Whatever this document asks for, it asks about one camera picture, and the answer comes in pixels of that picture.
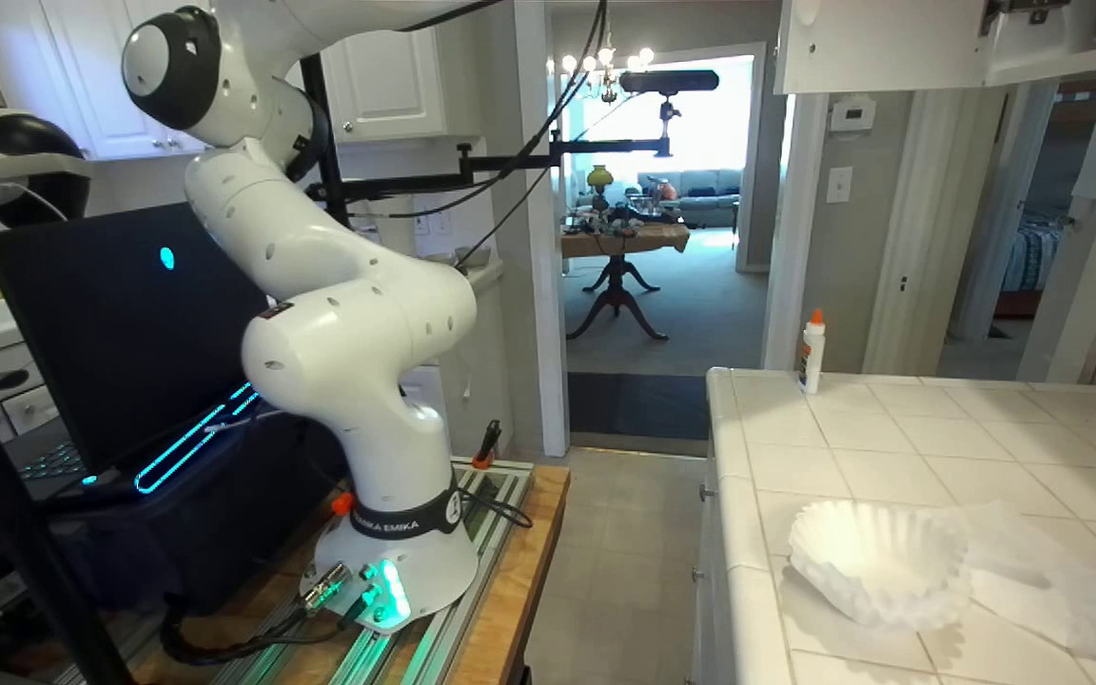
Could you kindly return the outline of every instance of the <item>bottle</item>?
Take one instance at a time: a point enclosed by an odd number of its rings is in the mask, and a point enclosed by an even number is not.
[[[824,348],[824,315],[821,315],[821,308],[815,308],[805,325],[804,325],[804,384],[805,384],[805,390],[816,390],[821,348]]]

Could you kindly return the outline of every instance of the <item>black monitor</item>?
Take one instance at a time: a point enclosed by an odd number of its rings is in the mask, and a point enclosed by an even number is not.
[[[0,230],[0,287],[92,473],[136,473],[242,384],[265,297],[190,205]]]

